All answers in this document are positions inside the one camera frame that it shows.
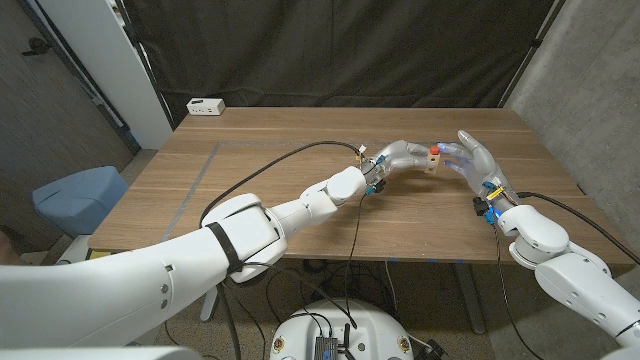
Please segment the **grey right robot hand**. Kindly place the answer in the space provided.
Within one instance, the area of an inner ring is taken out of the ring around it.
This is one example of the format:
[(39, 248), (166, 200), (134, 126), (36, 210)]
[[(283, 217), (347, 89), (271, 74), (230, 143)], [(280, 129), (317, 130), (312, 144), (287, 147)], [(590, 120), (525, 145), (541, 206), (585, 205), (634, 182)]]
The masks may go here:
[(445, 160), (444, 164), (463, 176), (472, 191), (483, 200), (502, 187), (503, 191), (490, 200), (499, 212), (520, 205), (522, 200), (491, 152), (464, 130), (458, 131), (458, 138), (458, 142), (437, 144), (443, 153), (453, 157), (453, 160)]

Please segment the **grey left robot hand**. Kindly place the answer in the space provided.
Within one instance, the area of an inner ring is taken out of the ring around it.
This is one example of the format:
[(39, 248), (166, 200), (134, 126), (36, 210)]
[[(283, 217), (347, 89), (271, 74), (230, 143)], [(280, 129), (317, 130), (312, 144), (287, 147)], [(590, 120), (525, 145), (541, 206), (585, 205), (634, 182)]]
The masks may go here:
[(397, 140), (368, 158), (362, 165), (362, 174), (367, 183), (386, 178), (394, 169), (419, 167), (433, 169), (430, 149), (420, 144)]

